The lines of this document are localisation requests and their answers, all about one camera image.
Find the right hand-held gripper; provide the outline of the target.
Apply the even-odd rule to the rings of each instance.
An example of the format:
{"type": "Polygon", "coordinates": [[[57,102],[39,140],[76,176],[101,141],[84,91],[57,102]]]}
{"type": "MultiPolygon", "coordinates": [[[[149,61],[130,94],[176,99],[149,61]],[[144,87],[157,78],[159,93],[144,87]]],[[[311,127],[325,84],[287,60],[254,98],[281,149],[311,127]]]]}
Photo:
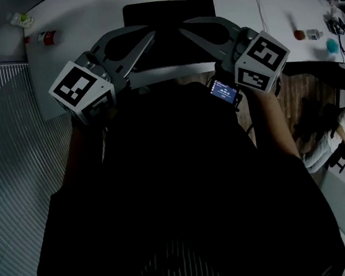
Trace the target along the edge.
{"type": "Polygon", "coordinates": [[[234,75],[242,87],[269,92],[282,73],[290,50],[265,31],[240,27],[222,17],[186,20],[178,31],[222,61],[224,71],[234,75]],[[227,42],[235,42],[228,53],[227,42]]]}

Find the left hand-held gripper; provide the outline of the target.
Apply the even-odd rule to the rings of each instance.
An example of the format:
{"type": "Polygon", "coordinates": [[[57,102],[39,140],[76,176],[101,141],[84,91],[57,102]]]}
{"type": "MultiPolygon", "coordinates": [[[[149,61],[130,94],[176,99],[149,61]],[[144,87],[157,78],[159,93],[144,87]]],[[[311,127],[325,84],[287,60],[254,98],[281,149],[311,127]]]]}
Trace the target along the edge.
{"type": "Polygon", "coordinates": [[[106,33],[78,59],[68,61],[49,94],[84,125],[95,122],[117,104],[117,93],[154,41],[148,26],[123,27],[106,33]]]}

